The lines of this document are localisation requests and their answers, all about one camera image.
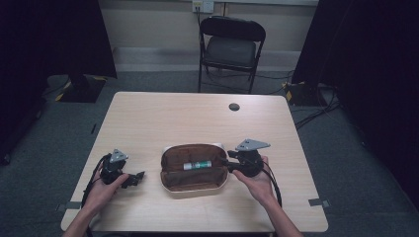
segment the light wood table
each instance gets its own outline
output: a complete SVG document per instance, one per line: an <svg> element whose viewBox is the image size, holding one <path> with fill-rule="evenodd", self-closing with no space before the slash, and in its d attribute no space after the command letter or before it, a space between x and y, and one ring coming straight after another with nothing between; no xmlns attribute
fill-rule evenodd
<svg viewBox="0 0 419 237"><path fill-rule="evenodd" d="M229 105L240 106L237 112ZM245 138L268 142L269 157L281 189L284 210L300 231L322 232L328 223L318 198L287 102L279 96L116 93L71 201L80 201L102 156L114 148L127 154L124 171L145 171L137 187L119 189L91 222L96 231L274 232L263 207L229 174L226 184L208 193L174 196L160 180L164 147L216 143L225 150ZM67 209L65 230L78 210Z"/></svg>

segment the person's left hand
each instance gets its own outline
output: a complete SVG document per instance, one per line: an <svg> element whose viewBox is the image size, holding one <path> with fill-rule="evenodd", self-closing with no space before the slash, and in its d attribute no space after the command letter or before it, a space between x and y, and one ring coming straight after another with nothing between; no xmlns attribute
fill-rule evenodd
<svg viewBox="0 0 419 237"><path fill-rule="evenodd" d="M94 214L97 214L111 200L117 188L129 177L129 174L122 174L111 184L105 185L102 179L100 179L102 167L103 164L99 166L93 178L93 181L96 182L93 184L92 190L83 206L83 208L93 211Z"/></svg>

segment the gray carpet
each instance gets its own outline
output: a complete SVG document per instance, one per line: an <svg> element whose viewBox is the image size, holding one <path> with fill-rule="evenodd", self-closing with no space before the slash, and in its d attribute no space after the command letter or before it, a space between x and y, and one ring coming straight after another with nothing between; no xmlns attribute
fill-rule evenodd
<svg viewBox="0 0 419 237"><path fill-rule="evenodd" d="M259 74L287 76L287 72ZM58 103L54 98L59 91L47 94L41 118L11 153L11 164L0 167L0 236L62 234L63 212L55 208L70 200L115 93L196 92L197 78L198 72L121 72L118 80L106 83L96 104ZM65 80L66 76L50 77L46 91ZM228 87L247 86L243 77L214 81L226 87L204 85L203 93L236 93ZM276 92L285 81L258 77L253 94ZM326 99L331 98L330 90L323 92ZM295 122L317 109L291 107ZM314 119L298 134L319 195L331 203L325 209L329 229L305 236L419 236L418 212L387 169L362 145L356 125L342 109Z"/></svg>

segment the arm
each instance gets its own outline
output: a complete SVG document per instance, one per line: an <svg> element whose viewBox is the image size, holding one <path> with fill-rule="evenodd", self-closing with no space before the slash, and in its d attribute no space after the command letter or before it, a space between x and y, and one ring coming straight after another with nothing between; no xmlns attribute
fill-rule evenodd
<svg viewBox="0 0 419 237"><path fill-rule="evenodd" d="M262 159L268 163L268 157L262 156ZM265 208L278 236L302 236L278 204L272 190L271 180L265 173L261 172L253 178L246 177L237 170L234 170L233 174L246 185L252 197Z"/></svg>
<svg viewBox="0 0 419 237"><path fill-rule="evenodd" d="M111 200L117 188L129 177L128 174L122 174L113 183L105 185L100 179L99 170L101 169L98 169L95 175L94 180L97 181L93 184L86 203L68 226L63 237L84 236L93 217Z"/></svg>

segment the forearm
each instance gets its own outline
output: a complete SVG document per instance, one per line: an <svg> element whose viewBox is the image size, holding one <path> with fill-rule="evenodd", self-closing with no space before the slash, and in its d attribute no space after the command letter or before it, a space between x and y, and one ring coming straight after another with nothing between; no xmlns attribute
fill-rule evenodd
<svg viewBox="0 0 419 237"><path fill-rule="evenodd" d="M84 236L90 221L96 215L95 211L88 208L81 208L74 220L62 235L63 237Z"/></svg>
<svg viewBox="0 0 419 237"><path fill-rule="evenodd" d="M275 197L270 197L260 202L268 212L269 218L274 225L279 237L302 236L301 232L295 227L293 222L278 204Z"/></svg>

